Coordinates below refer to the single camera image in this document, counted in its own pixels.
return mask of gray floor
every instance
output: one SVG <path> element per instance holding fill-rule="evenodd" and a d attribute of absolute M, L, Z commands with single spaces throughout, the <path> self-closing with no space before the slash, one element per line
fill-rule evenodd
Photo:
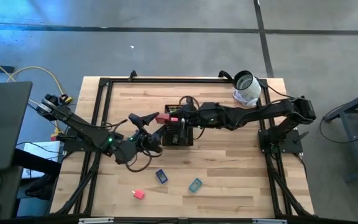
<path fill-rule="evenodd" d="M 358 30 L 358 0 L 260 0 L 267 29 Z M 0 0 L 0 22 L 66 26 L 258 28 L 252 0 Z M 311 99 L 318 119 L 358 95 L 358 36 L 267 35 L 275 77 L 289 94 Z M 259 34 L 0 31 L 0 64 L 45 67 L 78 96 L 85 75 L 212 76 L 250 70 L 266 77 Z M 32 98 L 58 93 L 45 73 L 29 70 Z M 0 74 L 0 82 L 6 76 Z M 358 220 L 356 165 L 346 145 L 323 139 L 318 122 L 300 126 L 315 213 Z M 341 125 L 324 127 L 345 141 Z M 53 126 L 27 111 L 20 141 L 48 141 Z"/>

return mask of wooden tabletop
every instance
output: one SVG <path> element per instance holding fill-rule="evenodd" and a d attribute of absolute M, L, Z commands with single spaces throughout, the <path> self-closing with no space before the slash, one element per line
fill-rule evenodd
<path fill-rule="evenodd" d="M 91 121 L 100 77 L 84 77 L 75 113 Z M 268 84 L 286 93 L 281 78 L 269 78 Z M 162 112 L 164 105 L 177 104 L 184 95 L 194 96 L 200 104 L 219 102 L 225 106 L 241 106 L 232 97 L 229 84 L 189 83 L 115 83 L 109 108 L 108 122 L 117 123 L 130 113 L 144 116 Z M 101 101 L 100 124 L 106 90 Z M 270 91 L 271 100 L 282 96 Z M 276 118 L 279 123 L 283 118 Z M 154 132 L 160 124 L 153 121 L 146 129 Z M 110 217 L 273 217 L 272 199 L 264 155 L 257 140 L 259 122 L 249 123 L 236 131 L 206 129 L 192 147 L 165 147 L 162 156 L 153 158 L 151 165 L 132 173 L 117 165 L 114 156 L 101 158 L 94 193 L 92 216 Z M 121 125 L 117 132 L 131 136 L 135 126 Z M 195 136 L 200 133 L 194 129 Z M 64 160 L 53 198 L 51 212 L 62 207 L 78 185 L 83 152 L 73 153 Z M 148 157 L 138 154 L 133 168 L 145 165 Z M 287 185 L 304 206 L 313 213 L 308 184 L 301 162 L 292 154 L 283 155 Z M 163 169 L 168 182 L 160 184 L 155 172 Z M 188 190 L 195 178 L 203 185 L 196 193 Z M 143 200 L 132 191 L 145 192 Z M 284 212 L 282 193 L 277 187 L 280 208 Z M 85 189 L 82 209 L 86 205 Z"/>

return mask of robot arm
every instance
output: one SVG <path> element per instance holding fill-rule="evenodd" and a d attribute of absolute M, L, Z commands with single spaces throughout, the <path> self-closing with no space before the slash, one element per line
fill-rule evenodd
<path fill-rule="evenodd" d="M 149 134 L 144 125 L 149 123 L 158 113 L 139 117 L 135 114 L 129 115 L 129 120 L 137 126 L 135 134 L 124 139 L 124 136 L 106 128 L 118 127 L 127 120 L 109 126 L 95 126 L 89 124 L 84 119 L 74 114 L 64 103 L 64 100 L 57 96 L 46 95 L 36 108 L 39 115 L 49 121 L 59 120 L 70 127 L 69 133 L 73 136 L 61 136 L 61 139 L 69 143 L 78 143 L 80 147 L 75 147 L 78 151 L 101 152 L 109 157 L 115 155 L 118 164 L 128 163 L 138 152 L 150 151 L 161 153 L 160 137 L 163 127 L 153 134 Z"/>
<path fill-rule="evenodd" d="M 232 108 L 213 102 L 205 102 L 196 109 L 194 106 L 196 100 L 191 96 L 185 98 L 186 104 L 182 105 L 180 110 L 157 117 L 157 122 L 180 129 L 177 137 L 179 140 L 175 141 L 179 146 L 189 145 L 189 129 L 193 127 L 226 128 L 233 131 L 251 121 L 285 116 L 287 118 L 280 125 L 269 129 L 269 141 L 279 142 L 299 124 L 310 124 L 316 119 L 310 100 L 304 97 L 277 100 L 265 106 L 250 109 Z M 167 115 L 176 117 L 177 121 L 161 119 L 167 118 Z"/>

